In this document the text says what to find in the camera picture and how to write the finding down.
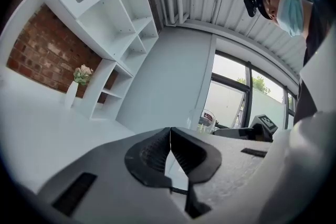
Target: window frame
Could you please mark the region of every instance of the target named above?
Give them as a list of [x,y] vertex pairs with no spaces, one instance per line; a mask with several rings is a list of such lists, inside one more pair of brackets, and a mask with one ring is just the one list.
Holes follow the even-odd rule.
[[[288,128],[288,117],[289,115],[294,116],[295,112],[289,108],[289,98],[288,98],[288,94],[290,94],[293,97],[294,100],[294,108],[297,102],[297,96],[295,94],[293,94],[290,90],[288,90],[286,85],[283,85],[280,81],[278,81],[277,79],[273,78],[271,75],[269,75],[268,73],[264,72],[263,70],[261,70],[260,68],[253,66],[251,64],[251,62],[246,62],[243,61],[235,56],[232,56],[230,54],[227,54],[225,52],[222,52],[220,50],[215,50],[215,55],[219,55],[222,56],[224,58],[227,58],[229,60],[232,60],[234,62],[237,62],[243,66],[245,66],[245,80],[246,80],[246,85],[242,84],[238,81],[235,81],[233,79],[227,78],[225,76],[221,76],[219,74],[216,73],[212,73],[211,74],[211,81],[216,81],[218,83],[224,84],[226,86],[235,88],[237,90],[240,90],[242,92],[245,93],[245,101],[243,102],[244,104],[244,111],[243,111],[243,118],[242,118],[242,125],[241,127],[248,127],[248,123],[250,121],[250,117],[251,117],[251,110],[252,110],[252,99],[253,99],[253,93],[252,93],[252,88],[253,88],[253,77],[252,77],[252,70],[260,73],[261,75],[267,77],[269,80],[271,80],[272,82],[274,82],[275,84],[279,85],[280,87],[282,87],[283,89],[283,103],[286,106],[286,117],[285,117],[285,126],[284,126],[284,130],[286,130]],[[216,124],[216,127],[219,128],[227,128],[226,126],[220,125],[220,124]]]

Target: person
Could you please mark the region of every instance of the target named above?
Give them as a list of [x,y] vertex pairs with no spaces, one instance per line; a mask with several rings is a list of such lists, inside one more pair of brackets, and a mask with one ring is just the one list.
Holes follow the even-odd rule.
[[[266,19],[272,20],[291,37],[306,40],[305,65],[319,48],[331,27],[334,14],[326,0],[256,0]],[[305,83],[300,80],[298,102],[293,123],[312,116],[317,108]]]

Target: flower vase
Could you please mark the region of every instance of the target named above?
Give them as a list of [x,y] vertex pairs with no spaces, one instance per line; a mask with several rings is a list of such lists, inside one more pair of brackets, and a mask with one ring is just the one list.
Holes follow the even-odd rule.
[[66,109],[71,108],[76,97],[77,89],[78,89],[78,83],[73,81],[65,96],[64,106],[66,107]]

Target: white cabinet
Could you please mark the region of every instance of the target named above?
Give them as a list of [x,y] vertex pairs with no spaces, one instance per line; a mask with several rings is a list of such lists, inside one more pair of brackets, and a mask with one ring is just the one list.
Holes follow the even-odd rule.
[[[78,111],[89,119],[114,120],[147,54],[158,39],[148,0],[45,0],[59,19],[103,58]],[[105,88],[112,71],[118,76]],[[97,108],[101,93],[107,94]]]

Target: tree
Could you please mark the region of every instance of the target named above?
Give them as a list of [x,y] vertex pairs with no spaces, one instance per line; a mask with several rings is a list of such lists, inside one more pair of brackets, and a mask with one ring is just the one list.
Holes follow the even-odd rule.
[[[238,82],[246,85],[246,79],[239,78],[237,79]],[[263,92],[264,94],[269,94],[271,89],[265,86],[264,79],[261,76],[257,76],[256,78],[252,78],[253,81],[253,88],[258,89],[259,91]]]

